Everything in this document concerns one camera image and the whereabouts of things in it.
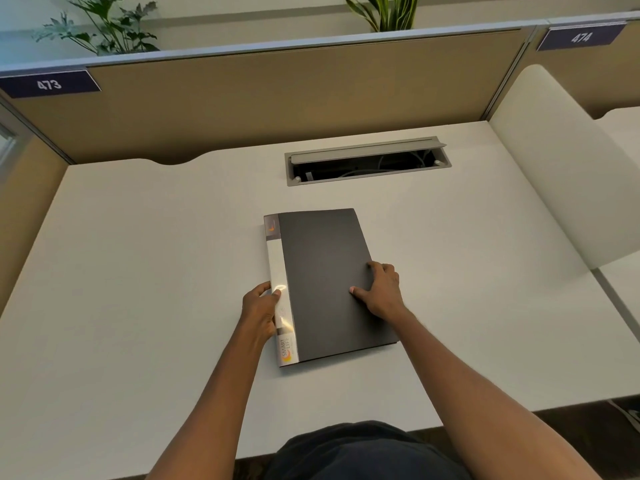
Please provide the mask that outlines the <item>person's right hand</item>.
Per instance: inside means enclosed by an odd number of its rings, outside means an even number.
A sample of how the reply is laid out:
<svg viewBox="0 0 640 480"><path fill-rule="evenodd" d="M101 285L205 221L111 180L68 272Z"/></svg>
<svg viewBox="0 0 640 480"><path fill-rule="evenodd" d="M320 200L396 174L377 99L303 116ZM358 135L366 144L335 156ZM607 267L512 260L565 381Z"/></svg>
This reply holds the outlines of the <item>person's right hand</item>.
<svg viewBox="0 0 640 480"><path fill-rule="evenodd" d="M377 261L369 261L367 265L373 275L370 288L373 298L371 309L368 310L393 328L414 317L404 304L399 287L399 274L394 266Z"/></svg>

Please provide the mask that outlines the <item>person's left hand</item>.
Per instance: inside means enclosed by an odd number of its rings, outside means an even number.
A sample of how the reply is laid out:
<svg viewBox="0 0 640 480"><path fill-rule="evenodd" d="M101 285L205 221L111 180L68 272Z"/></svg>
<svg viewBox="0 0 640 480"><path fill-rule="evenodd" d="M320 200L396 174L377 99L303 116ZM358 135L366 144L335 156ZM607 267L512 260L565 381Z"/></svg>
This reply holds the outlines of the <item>person's left hand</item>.
<svg viewBox="0 0 640 480"><path fill-rule="evenodd" d="M258 284L244 295L241 315L234 331L242 341L260 350L276 334L275 312L278 302L262 298L268 289L272 289L270 281Z"/></svg>

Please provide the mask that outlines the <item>black folder with white spine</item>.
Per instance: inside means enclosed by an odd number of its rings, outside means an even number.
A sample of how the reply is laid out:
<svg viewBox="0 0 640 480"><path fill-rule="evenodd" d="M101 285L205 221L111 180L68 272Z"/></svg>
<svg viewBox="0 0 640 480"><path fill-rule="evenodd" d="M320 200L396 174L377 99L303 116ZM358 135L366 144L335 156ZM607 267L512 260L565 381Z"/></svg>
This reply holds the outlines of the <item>black folder with white spine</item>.
<svg viewBox="0 0 640 480"><path fill-rule="evenodd" d="M355 209L263 218L280 368L398 342L393 329L349 292L372 286L371 255Z"/></svg>

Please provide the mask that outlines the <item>person's left forearm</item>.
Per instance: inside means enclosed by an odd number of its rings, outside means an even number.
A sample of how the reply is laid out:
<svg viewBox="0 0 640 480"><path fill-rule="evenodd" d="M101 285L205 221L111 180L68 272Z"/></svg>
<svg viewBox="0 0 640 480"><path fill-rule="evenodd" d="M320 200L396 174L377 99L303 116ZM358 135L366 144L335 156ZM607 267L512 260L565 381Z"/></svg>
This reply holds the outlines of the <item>person's left forearm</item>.
<svg viewBox="0 0 640 480"><path fill-rule="evenodd" d="M146 480L232 480L239 436L272 319L241 321L193 411Z"/></svg>

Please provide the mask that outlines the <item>person's right forearm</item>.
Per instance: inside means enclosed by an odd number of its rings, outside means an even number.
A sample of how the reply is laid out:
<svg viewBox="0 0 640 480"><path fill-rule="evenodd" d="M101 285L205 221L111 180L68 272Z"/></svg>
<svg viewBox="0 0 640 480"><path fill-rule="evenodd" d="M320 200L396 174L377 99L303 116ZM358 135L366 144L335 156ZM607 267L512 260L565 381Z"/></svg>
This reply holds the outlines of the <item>person's right forearm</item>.
<svg viewBox="0 0 640 480"><path fill-rule="evenodd" d="M476 480L602 480L571 444L459 359L406 307L394 308L387 321Z"/></svg>

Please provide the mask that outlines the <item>person's dark clothing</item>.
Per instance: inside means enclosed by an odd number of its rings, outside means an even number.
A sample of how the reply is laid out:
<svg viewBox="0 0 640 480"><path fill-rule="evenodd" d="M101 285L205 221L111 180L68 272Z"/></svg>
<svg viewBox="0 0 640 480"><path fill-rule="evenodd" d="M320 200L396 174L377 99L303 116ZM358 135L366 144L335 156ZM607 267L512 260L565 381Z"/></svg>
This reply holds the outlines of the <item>person's dark clothing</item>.
<svg viewBox="0 0 640 480"><path fill-rule="evenodd" d="M375 420L298 435L274 455L262 480L474 480L434 446Z"/></svg>

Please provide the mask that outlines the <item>beige desk partition panel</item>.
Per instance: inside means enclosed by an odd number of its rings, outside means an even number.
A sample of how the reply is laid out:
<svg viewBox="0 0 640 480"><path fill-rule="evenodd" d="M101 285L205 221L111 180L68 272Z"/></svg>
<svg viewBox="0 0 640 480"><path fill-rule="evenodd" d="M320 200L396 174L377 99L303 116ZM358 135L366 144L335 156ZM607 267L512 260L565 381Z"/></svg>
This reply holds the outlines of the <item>beige desk partition panel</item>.
<svg viewBox="0 0 640 480"><path fill-rule="evenodd" d="M537 23L8 66L0 77L86 69L101 91L0 95L69 163L174 164L213 150L481 120Z"/></svg>
<svg viewBox="0 0 640 480"><path fill-rule="evenodd" d="M622 21L627 26L608 46L536 50L551 27ZM548 18L535 24L488 104L484 120L494 114L517 76L533 64L542 65L595 119L612 109L640 105L640 8Z"/></svg>

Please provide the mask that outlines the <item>white curved desk divider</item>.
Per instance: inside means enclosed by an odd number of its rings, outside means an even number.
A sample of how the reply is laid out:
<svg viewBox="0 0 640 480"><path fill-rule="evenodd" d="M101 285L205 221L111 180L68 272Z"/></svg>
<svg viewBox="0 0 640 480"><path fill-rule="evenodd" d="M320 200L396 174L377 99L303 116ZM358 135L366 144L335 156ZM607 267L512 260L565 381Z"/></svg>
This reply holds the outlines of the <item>white curved desk divider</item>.
<svg viewBox="0 0 640 480"><path fill-rule="evenodd" d="M544 67L489 123L590 269L640 251L640 167Z"/></svg>

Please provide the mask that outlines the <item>beige side partition panel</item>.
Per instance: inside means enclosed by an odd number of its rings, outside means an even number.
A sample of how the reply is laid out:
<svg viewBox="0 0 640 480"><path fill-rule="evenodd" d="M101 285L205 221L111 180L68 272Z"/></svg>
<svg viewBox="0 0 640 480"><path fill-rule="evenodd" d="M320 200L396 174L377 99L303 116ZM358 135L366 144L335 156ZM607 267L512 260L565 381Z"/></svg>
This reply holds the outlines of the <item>beige side partition panel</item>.
<svg viewBox="0 0 640 480"><path fill-rule="evenodd" d="M0 316L68 167L0 95Z"/></svg>

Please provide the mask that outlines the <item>green striped-leaf plant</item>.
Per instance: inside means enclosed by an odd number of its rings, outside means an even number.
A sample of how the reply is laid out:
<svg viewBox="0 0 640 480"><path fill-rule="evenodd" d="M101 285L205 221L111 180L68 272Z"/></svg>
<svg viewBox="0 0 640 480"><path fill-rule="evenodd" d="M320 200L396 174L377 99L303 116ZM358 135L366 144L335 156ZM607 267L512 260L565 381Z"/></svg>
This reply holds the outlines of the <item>green striped-leaf plant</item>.
<svg viewBox="0 0 640 480"><path fill-rule="evenodd" d="M372 32L411 30L419 2L419 0L345 1L354 14L366 20Z"/></svg>

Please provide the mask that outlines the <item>black white-striped shoe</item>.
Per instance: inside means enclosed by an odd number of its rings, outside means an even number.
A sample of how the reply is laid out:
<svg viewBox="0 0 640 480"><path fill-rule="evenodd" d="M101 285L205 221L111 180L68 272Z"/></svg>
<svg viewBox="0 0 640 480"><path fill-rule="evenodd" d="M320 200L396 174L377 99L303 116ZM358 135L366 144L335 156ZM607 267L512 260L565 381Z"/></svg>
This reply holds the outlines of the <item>black white-striped shoe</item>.
<svg viewBox="0 0 640 480"><path fill-rule="evenodd" d="M640 435L640 411L633 408L624 408L614 400L606 401L609 405L619 411L630 423L631 427Z"/></svg>

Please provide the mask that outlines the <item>dark blue number label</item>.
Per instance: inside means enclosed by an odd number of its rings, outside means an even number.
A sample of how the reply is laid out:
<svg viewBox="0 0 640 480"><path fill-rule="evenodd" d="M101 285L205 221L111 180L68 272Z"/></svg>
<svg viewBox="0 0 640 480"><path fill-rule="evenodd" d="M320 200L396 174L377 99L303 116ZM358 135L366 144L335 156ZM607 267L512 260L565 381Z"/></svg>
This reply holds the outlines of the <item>dark blue number label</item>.
<svg viewBox="0 0 640 480"><path fill-rule="evenodd" d="M0 77L0 89L14 99L101 91L86 69Z"/></svg>
<svg viewBox="0 0 640 480"><path fill-rule="evenodd" d="M551 27L536 48L538 52L608 46L627 26L626 21Z"/></svg>

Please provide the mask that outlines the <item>green leafy plant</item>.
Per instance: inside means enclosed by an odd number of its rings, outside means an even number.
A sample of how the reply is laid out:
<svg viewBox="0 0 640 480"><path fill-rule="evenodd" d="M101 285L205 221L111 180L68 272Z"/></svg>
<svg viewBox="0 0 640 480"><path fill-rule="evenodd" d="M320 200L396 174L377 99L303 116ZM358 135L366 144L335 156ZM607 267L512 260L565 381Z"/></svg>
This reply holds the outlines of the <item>green leafy plant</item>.
<svg viewBox="0 0 640 480"><path fill-rule="evenodd" d="M97 56L157 52L157 37L143 28L143 22L157 10L157 2L121 6L123 0L69 0L89 19L88 26L77 25L66 11L51 18L33 32L36 42L69 40Z"/></svg>

